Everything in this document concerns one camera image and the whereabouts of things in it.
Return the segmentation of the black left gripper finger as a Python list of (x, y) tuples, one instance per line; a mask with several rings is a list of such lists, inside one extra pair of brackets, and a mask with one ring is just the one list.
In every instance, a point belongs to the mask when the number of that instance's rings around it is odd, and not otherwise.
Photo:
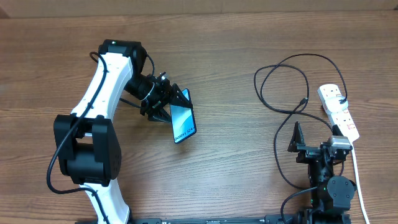
[(163, 108), (153, 109), (148, 114), (148, 120), (154, 122), (171, 123), (171, 116)]
[(176, 83), (172, 85), (170, 105), (180, 106), (183, 108), (193, 108), (192, 102), (188, 100), (182, 93), (182, 90)]

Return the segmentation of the Samsung Galaxy smartphone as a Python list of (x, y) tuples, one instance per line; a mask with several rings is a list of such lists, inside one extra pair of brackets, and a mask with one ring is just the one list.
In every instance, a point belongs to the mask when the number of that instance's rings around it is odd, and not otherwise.
[(179, 144), (197, 132), (192, 108), (170, 105), (174, 143)]

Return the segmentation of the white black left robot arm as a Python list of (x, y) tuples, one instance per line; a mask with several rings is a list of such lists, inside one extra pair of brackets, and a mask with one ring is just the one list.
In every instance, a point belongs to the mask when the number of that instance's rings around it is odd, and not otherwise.
[(149, 55), (140, 42), (106, 39), (90, 57), (97, 69), (85, 95), (69, 115), (55, 118), (57, 149), (47, 186), (56, 194), (86, 192), (95, 223), (133, 223), (117, 180), (122, 155), (113, 118), (121, 93), (136, 97), (140, 114), (150, 121), (172, 124), (176, 143), (196, 132), (188, 125), (195, 121), (192, 101), (189, 90), (171, 84), (166, 73), (142, 74)]

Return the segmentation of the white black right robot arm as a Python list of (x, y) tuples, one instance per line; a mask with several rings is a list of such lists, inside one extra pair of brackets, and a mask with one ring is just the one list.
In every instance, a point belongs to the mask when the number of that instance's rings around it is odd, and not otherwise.
[[(296, 162), (308, 165), (310, 187), (292, 194), (282, 203), (280, 214), (284, 223), (350, 223), (345, 212), (357, 190), (355, 182), (336, 175), (334, 163), (342, 163), (353, 150), (349, 139), (339, 127), (332, 127), (332, 135), (318, 147), (307, 146), (300, 123), (296, 122), (288, 151), (296, 152)], [(292, 198), (310, 192), (310, 207), (300, 209), (291, 218), (284, 215), (284, 206)]]

